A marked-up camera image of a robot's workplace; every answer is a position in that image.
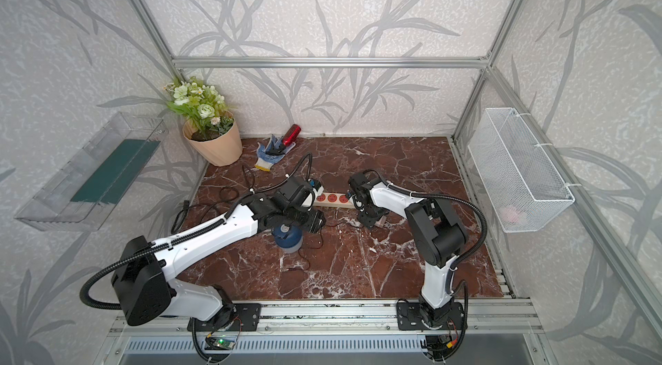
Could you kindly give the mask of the blue cordless meat grinder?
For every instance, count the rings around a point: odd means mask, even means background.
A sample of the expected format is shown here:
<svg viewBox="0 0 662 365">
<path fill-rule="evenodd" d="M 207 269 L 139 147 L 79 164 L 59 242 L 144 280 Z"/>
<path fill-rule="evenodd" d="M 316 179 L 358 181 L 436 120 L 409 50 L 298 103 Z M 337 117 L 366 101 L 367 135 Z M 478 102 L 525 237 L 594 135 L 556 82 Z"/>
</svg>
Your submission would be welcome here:
<svg viewBox="0 0 662 365">
<path fill-rule="evenodd" d="M 286 254 L 296 253 L 303 244 L 303 232 L 296 226 L 281 225 L 272 230 L 275 244 Z"/>
</svg>

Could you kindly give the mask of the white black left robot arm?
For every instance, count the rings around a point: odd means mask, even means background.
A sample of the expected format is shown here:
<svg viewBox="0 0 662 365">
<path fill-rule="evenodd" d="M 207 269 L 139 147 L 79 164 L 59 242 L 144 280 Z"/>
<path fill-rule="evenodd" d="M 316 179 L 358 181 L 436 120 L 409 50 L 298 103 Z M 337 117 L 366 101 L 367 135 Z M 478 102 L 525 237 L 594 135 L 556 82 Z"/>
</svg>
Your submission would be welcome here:
<svg viewBox="0 0 662 365">
<path fill-rule="evenodd" d="M 120 261 L 83 285 L 79 299 L 91 308 L 123 312 L 131 326 L 161 316 L 227 318 L 233 311 L 229 297 L 212 286 L 183 282 L 179 275 L 220 249 L 266 230 L 319 232 L 326 219 L 313 205 L 323 191 L 320 180 L 293 175 L 277 186 L 244 194 L 226 213 L 183 233 L 153 242 L 136 237 Z"/>
</svg>

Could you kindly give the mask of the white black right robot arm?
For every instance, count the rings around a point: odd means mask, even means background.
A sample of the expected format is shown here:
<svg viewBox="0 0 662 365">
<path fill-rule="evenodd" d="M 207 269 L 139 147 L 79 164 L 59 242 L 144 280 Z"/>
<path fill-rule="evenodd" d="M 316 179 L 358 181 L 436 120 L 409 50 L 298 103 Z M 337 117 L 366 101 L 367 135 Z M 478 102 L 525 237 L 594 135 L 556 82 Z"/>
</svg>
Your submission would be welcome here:
<svg viewBox="0 0 662 365">
<path fill-rule="evenodd" d="M 469 201 L 446 194 L 420 193 L 399 187 L 381 174 L 372 179 L 368 172 L 348 180 L 348 197 L 358 211 L 358 220 L 372 228 L 389 213 L 404 218 L 411 230 L 418 254 L 425 261 L 425 277 L 419 297 L 418 317 L 429 329 L 440 329 L 458 306 L 454 300 L 453 278 L 460 263 L 484 244 L 486 218 Z M 453 202 L 472 210 L 481 229 L 477 242 L 467 249 L 470 235 L 453 208 Z"/>
</svg>

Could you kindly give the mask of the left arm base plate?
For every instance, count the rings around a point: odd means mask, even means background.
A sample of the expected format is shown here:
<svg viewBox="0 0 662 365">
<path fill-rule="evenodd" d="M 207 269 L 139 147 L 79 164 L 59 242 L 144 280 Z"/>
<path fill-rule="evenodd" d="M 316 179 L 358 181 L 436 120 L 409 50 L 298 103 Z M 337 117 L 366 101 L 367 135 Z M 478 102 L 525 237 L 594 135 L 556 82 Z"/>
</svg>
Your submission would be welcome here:
<svg viewBox="0 0 662 365">
<path fill-rule="evenodd" d="M 196 332 L 256 332 L 260 322 L 262 304 L 236 303 L 233 309 L 224 307 L 212 319 L 200 321 L 195 318 L 189 320 L 187 330 Z"/>
</svg>

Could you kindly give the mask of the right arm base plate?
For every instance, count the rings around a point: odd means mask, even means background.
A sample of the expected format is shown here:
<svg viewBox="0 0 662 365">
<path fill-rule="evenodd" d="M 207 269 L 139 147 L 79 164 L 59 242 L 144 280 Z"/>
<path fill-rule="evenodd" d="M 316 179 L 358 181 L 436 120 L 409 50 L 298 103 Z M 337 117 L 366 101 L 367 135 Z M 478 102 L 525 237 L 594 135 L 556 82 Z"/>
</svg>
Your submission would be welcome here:
<svg viewBox="0 0 662 365">
<path fill-rule="evenodd" d="M 446 305 L 432 308 L 425 301 L 396 302 L 396 315 L 400 331 L 463 331 L 465 324 L 464 306 L 452 298 Z"/>
</svg>

